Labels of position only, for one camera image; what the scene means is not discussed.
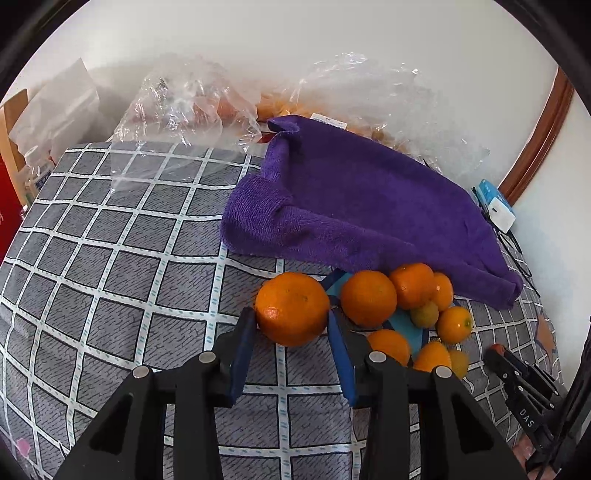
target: red object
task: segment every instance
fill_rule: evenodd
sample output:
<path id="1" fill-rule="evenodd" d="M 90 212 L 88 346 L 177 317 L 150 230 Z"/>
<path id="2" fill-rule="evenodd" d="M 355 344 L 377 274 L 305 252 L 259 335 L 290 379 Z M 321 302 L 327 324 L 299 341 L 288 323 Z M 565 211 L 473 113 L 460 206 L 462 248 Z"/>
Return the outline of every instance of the red object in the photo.
<path id="1" fill-rule="evenodd" d="M 21 202 L 18 201 L 6 166 L 0 157 L 0 261 L 21 225 Z"/>

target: purple cloth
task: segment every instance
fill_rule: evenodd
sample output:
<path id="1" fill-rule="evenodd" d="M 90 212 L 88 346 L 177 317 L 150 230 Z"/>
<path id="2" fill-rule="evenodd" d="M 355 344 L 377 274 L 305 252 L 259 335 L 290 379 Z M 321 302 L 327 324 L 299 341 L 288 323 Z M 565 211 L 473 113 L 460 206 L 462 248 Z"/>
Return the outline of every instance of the purple cloth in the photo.
<path id="1" fill-rule="evenodd" d="M 299 116 L 278 132 L 260 175 L 236 186 L 221 233 L 231 251 L 389 273 L 423 262 L 456 294 L 511 308 L 523 288 L 468 193 L 399 152 Z"/>

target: plaid tablecloth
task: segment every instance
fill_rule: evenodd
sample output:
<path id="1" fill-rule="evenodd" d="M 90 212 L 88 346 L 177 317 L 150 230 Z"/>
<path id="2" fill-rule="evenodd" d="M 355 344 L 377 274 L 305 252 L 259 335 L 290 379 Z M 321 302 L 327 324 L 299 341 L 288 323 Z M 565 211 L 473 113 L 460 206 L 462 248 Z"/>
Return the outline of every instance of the plaid tablecloth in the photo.
<path id="1" fill-rule="evenodd" d="M 0 434 L 21 463 L 46 478 L 134 366 L 176 367 L 210 349 L 267 278 L 330 272 L 235 255 L 220 243 L 228 195 L 240 178 L 260 171 L 261 158 L 161 143 L 117 148 L 66 152 L 0 266 Z M 113 159 L 128 171 L 150 162 L 151 170 L 133 188 L 112 191 Z M 561 379 L 557 352 L 548 356 L 535 341 L 540 300 L 528 285 L 511 311 L 456 300 L 475 319 L 462 345 L 470 358 L 466 387 L 513 442 L 518 423 L 499 380 L 487 376 L 482 352 L 504 343 Z M 418 479 L 418 416 L 410 409 L 410 477 Z M 165 478 L 172 478 L 173 415 L 169 408 Z M 368 419 L 341 396 L 326 336 L 286 349 L 260 335 L 244 395 L 216 413 L 224 476 L 355 480 Z"/>

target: white label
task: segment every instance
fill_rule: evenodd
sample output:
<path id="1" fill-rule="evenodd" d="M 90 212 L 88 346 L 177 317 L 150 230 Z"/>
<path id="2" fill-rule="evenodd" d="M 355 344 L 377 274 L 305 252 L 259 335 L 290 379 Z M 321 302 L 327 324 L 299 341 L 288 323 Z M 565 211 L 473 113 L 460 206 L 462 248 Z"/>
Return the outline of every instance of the white label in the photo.
<path id="1" fill-rule="evenodd" d="M 493 198 L 488 206 L 488 213 L 491 216 L 492 222 L 503 231 L 507 233 L 513 222 L 515 222 L 515 215 L 507 208 L 502 201 L 497 197 Z"/>
<path id="2" fill-rule="evenodd" d="M 319 113 L 313 113 L 310 117 L 310 120 L 318 120 L 319 122 L 332 125 L 336 128 L 342 128 L 343 130 L 347 128 L 347 124 L 345 122 L 340 122 L 329 116 L 320 115 Z"/>

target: small orange fruit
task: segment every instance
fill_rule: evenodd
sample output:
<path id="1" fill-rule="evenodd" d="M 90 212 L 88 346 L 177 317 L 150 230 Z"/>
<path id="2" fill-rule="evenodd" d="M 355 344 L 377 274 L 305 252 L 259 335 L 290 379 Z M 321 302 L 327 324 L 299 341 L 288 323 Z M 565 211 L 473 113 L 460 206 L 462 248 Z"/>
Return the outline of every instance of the small orange fruit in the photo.
<path id="1" fill-rule="evenodd" d="M 390 274 L 390 280 L 396 288 L 398 304 L 404 310 L 425 305 L 435 292 L 433 270 L 424 263 L 402 265 Z"/>
<path id="2" fill-rule="evenodd" d="M 368 335 L 372 350 L 377 350 L 394 358 L 403 367 L 410 360 L 410 345 L 406 338 L 394 330 L 377 330 Z"/>
<path id="3" fill-rule="evenodd" d="M 438 310 L 442 312 L 453 302 L 452 282 L 441 272 L 435 272 L 433 277 L 435 278 L 435 293 L 431 300 L 435 302 Z"/>
<path id="4" fill-rule="evenodd" d="M 376 328 L 396 310 L 396 289 L 383 273 L 363 270 L 345 282 L 340 304 L 357 325 Z"/>
<path id="5" fill-rule="evenodd" d="M 455 348 L 449 350 L 449 356 L 452 359 L 452 372 L 456 374 L 460 380 L 468 373 L 468 366 L 470 360 L 468 356 Z"/>
<path id="6" fill-rule="evenodd" d="M 449 356 L 449 352 L 445 346 L 438 341 L 429 342 L 417 355 L 417 359 L 413 365 L 415 370 L 421 370 L 423 372 L 431 372 L 435 367 L 444 365 L 446 367 L 452 367 L 452 359 Z"/>
<path id="7" fill-rule="evenodd" d="M 441 312 L 436 328 L 442 342 L 463 342 L 472 333 L 472 315 L 464 307 L 450 307 Z"/>
<path id="8" fill-rule="evenodd" d="M 431 328 L 435 326 L 438 318 L 439 310 L 431 300 L 425 305 L 410 311 L 410 319 L 413 321 L 414 326 L 418 328 Z"/>
<path id="9" fill-rule="evenodd" d="M 255 300 L 259 328 L 284 346 L 300 346 L 320 335 L 329 309 L 322 285 L 303 273 L 277 275 L 263 284 Z"/>

